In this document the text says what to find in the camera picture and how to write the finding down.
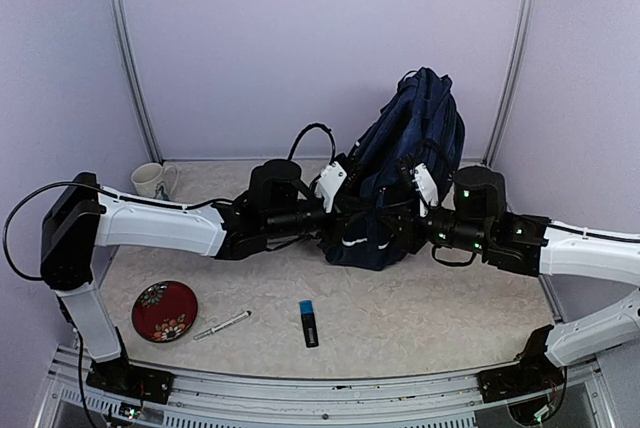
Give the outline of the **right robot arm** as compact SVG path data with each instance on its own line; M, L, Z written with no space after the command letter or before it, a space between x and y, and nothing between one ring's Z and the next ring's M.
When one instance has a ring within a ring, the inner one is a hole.
M638 286L639 238L580 228L548 217L507 209L502 174L468 166L452 176L454 206L440 205L438 189L424 165L403 168L401 180L419 200L413 219L413 249L431 243L481 257L510 273L582 276ZM517 362L478 373L484 402L524 396L567 381L572 363L639 336L639 293L568 323L546 325L529 336Z

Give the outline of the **navy blue student backpack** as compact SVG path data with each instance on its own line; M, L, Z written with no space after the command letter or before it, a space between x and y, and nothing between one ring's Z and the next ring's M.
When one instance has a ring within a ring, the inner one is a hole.
M449 76L430 68L407 73L379 118L337 157L347 179L334 201L336 218L321 232L329 264L381 271L424 245L415 169L426 167L443 200L464 148L451 88Z

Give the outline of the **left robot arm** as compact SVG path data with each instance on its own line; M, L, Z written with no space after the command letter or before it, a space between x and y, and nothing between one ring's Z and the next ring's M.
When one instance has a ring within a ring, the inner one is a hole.
M42 223L41 276L88 350L90 386L143 402L167 404L172 373L130 362L94 281L95 247L142 246L242 260L269 250L270 242L301 237L328 226L335 196L346 181L329 163L313 186L298 164L275 159L251 172L248 190L232 202L197 205L157 201L114 191L83 172Z

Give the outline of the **black and blue stamp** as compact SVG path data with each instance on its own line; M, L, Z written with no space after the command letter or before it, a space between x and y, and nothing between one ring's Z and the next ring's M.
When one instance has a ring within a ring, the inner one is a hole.
M316 348L319 346L319 339L312 301L300 301L299 308L306 347Z

